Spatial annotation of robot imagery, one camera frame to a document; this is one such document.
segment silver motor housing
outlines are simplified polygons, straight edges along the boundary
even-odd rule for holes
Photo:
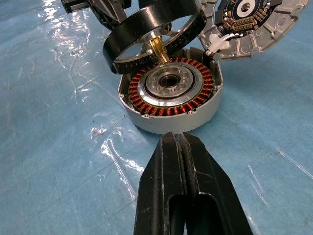
[[[146,131],[157,134],[166,134],[167,132],[179,133],[191,131],[209,121],[218,110],[221,102],[223,77],[219,62],[215,60],[206,61],[203,59],[203,55],[204,51],[197,48],[182,49],[173,55],[173,57],[185,57],[203,63],[210,69],[212,76],[215,79],[213,96],[196,110],[179,115],[143,115],[135,110],[128,96],[128,87],[134,73],[122,75],[118,88],[119,97],[132,122]]]

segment copper winding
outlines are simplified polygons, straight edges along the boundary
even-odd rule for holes
[[[172,110],[171,110],[171,108],[168,108],[167,110],[166,110],[166,115],[167,116],[170,116],[172,114]]]
[[[174,107],[174,114],[175,114],[175,115],[179,114],[179,110],[178,110],[177,107]]]
[[[164,115],[164,112],[165,112],[165,109],[164,108],[160,108],[159,112],[158,112],[158,115],[159,116],[163,116]]]
[[[142,104],[143,104],[143,101],[140,100],[140,101],[137,101],[137,102],[135,103],[135,106],[138,107],[138,106],[140,106],[140,105],[142,105]]]
[[[138,96],[138,94],[130,94],[129,98],[135,98],[136,96]]]
[[[154,107],[152,109],[152,111],[151,111],[151,115],[156,116],[157,115],[157,111],[158,111],[157,107]]]
[[[183,105],[181,105],[180,111],[181,111],[182,113],[186,113],[186,112],[187,112],[185,106],[183,106]]]
[[[169,107],[169,108],[164,108],[164,107],[155,107],[151,106],[145,101],[143,101],[139,94],[138,94],[138,83],[141,77],[149,71],[151,68],[157,66],[159,63],[156,63],[152,67],[147,67],[145,69],[142,69],[139,71],[131,80],[130,85],[129,85],[129,98],[132,102],[132,104],[140,111],[143,113],[153,115],[153,116],[172,116],[172,115],[178,115],[178,114],[183,114],[188,111],[194,110],[195,108],[201,106],[204,104],[210,97],[210,95],[213,92],[213,87],[214,87],[214,80],[212,78],[212,74],[210,70],[203,65],[202,63],[192,60],[192,59],[187,59],[187,58],[170,58],[170,62],[182,62],[182,63],[188,63],[194,67],[196,67],[201,74],[203,75],[203,88],[200,91],[200,93],[193,99],[190,100],[188,103],[175,106],[175,107]]]
[[[197,96],[197,99],[200,100],[202,103],[205,101],[205,98],[203,98],[202,96]]]
[[[147,114],[149,114],[151,110],[152,110],[152,106],[151,105],[148,105],[148,107],[145,109]]]
[[[194,109],[194,106],[191,103],[187,103],[186,106],[188,107],[189,111]]]
[[[145,109],[146,109],[147,107],[148,107],[148,104],[143,103],[143,104],[139,107],[139,109],[142,110],[142,111],[145,111]]]
[[[200,105],[200,103],[197,100],[192,100],[191,101],[196,107],[198,107]]]

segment circuit board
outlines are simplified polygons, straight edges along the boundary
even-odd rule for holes
[[[222,0],[215,12],[215,25],[223,34],[247,35],[257,30],[282,0]]]

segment black rotor ring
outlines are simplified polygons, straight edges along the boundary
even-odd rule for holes
[[[112,31],[103,45],[103,55],[112,72],[131,73],[156,63],[157,58],[152,53],[141,58],[125,59],[122,62],[115,60],[142,36],[164,24],[186,16],[192,16],[194,19],[189,27],[173,40],[165,42],[167,53],[171,55],[196,38],[205,26],[206,17],[198,0],[158,1],[125,19]]]

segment blue plastic sheet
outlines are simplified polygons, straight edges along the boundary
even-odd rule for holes
[[[223,62],[221,107],[191,132],[256,235],[313,231],[312,15],[268,52]],[[123,110],[101,52],[109,31],[59,0],[2,0],[0,24],[0,234],[131,235],[159,136]]]

